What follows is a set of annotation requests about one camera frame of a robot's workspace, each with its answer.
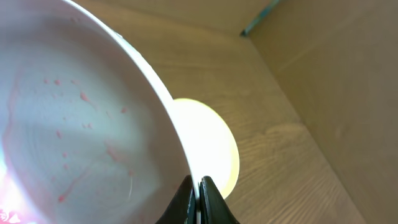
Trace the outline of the yellow-green plate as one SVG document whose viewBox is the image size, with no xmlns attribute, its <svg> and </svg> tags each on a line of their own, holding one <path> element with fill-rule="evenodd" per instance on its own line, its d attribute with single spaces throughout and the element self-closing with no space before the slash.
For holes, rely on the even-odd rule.
<svg viewBox="0 0 398 224">
<path fill-rule="evenodd" d="M 181 140 L 195 193 L 202 178 L 209 176 L 226 199 L 239 177 L 239 152 L 235 138 L 223 118 L 208 105 L 177 98 L 172 121 Z"/>
</svg>

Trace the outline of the white plate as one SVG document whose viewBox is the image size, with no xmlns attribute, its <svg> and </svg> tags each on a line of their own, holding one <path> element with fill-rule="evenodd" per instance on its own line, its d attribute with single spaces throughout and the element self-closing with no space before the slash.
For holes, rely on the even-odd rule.
<svg viewBox="0 0 398 224">
<path fill-rule="evenodd" d="M 77 3 L 2 1 L 1 222 L 157 222 L 190 173 L 171 104 Z"/>
</svg>

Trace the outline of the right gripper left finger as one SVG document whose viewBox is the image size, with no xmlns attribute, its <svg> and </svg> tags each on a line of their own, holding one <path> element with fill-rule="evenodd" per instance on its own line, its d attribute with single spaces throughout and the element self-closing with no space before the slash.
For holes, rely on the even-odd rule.
<svg viewBox="0 0 398 224">
<path fill-rule="evenodd" d="M 196 224 L 196 198 L 191 175 L 178 187 L 168 207 L 155 224 Z"/>
</svg>

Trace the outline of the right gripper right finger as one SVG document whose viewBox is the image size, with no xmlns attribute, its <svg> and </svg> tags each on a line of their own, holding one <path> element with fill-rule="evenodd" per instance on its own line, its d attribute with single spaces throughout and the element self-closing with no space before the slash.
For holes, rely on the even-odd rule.
<svg viewBox="0 0 398 224">
<path fill-rule="evenodd" d="M 210 176 L 200 182 L 201 224 L 239 224 Z"/>
</svg>

